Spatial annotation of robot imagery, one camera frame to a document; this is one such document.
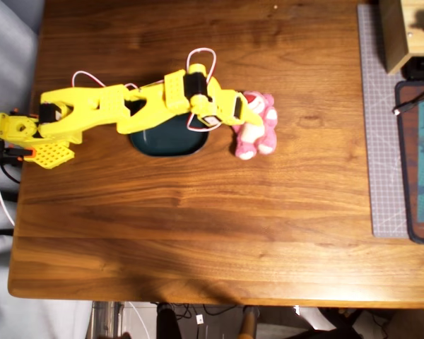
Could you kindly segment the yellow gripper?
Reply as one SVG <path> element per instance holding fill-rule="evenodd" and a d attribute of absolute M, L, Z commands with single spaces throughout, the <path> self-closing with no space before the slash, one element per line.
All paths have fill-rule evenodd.
<path fill-rule="evenodd" d="M 206 84 L 205 94 L 197 93 L 189 99 L 189 102 L 191 113 L 209 128 L 216 124 L 263 125 L 260 113 L 254 111 L 257 107 L 263 108 L 263 100 L 251 97 L 248 102 L 242 93 L 222 89 L 214 77 Z"/>

